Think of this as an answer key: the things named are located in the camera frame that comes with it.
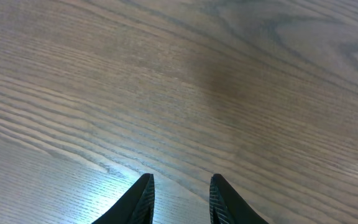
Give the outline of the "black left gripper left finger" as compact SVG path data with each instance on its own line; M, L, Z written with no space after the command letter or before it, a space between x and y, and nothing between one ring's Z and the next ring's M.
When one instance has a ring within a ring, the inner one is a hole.
M154 204L154 175L146 173L93 224L153 224Z

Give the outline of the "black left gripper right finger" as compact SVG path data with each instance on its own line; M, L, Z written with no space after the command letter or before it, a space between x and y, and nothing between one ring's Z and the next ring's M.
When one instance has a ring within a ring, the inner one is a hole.
M209 213L211 224L268 224L221 174L211 178Z

